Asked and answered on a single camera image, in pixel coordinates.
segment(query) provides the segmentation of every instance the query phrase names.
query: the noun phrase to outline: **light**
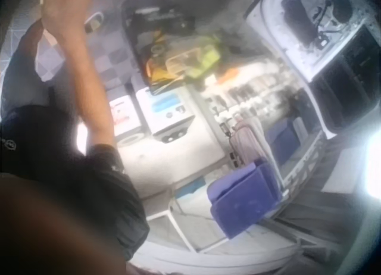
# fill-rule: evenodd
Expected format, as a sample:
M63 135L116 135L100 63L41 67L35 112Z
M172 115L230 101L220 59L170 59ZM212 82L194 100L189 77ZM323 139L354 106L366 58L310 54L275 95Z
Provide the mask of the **light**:
M86 155L86 144L88 141L88 129L84 123L79 123L77 126L77 149Z
M381 201L381 130L373 135L368 143L366 191Z

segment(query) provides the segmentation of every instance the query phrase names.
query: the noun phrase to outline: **person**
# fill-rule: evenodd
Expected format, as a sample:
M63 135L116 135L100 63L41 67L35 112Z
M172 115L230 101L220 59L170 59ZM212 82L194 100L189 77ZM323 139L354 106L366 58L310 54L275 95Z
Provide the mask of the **person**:
M136 274L126 261L145 241L144 209L114 140L107 96L86 47L90 0L43 0L21 38L1 102L0 264L12 274ZM65 55L77 116L35 72L46 29ZM78 116L89 131L75 146Z

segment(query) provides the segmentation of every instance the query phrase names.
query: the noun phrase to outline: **white surface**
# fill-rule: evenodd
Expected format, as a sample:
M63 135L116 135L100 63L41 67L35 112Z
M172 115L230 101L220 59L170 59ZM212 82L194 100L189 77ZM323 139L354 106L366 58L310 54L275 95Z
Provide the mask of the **white surface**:
M331 176L321 191L326 193L353 193L364 165L363 155L364 149L362 147L343 150Z
M171 201L171 192L167 190L163 193L153 196L143 201L145 215L147 220L153 220L167 214L169 203Z
M162 192L225 157L199 108L193 101L187 104L195 119L184 137L168 144L147 137L119 149L140 197Z
M159 244L171 249L179 249L189 252L189 248L179 236L178 232L170 222L168 217L160 217L148 222L151 228L147 242Z
M260 254L294 246L294 242L266 229L253 225L209 254Z

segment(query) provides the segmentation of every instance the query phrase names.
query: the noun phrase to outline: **floor tile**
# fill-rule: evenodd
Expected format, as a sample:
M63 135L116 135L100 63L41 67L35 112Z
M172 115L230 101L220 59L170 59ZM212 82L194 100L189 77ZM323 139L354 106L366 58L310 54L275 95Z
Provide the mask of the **floor tile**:
M40 77L43 77L48 72L48 70L40 62L37 63L36 71Z
M104 71L100 73L99 75L104 82L108 82L118 77L117 73L115 72L113 68L109 68L107 71Z
M126 46L126 42L124 41L121 35L121 31L115 31L111 34L104 36L102 44L106 50L106 53L114 52Z
M38 60L48 71L53 70L64 62L64 59L54 48L50 48L43 54L39 55Z
M107 71L110 69L113 65L110 62L110 59L108 56L101 56L100 58L97 58L94 61L95 67L99 73L102 73L104 71Z
M119 64L119 63L127 60L129 56L127 54L126 49L121 48L121 49L118 49L114 52L109 53L108 57L110 58L111 63L113 65L116 65L116 64Z

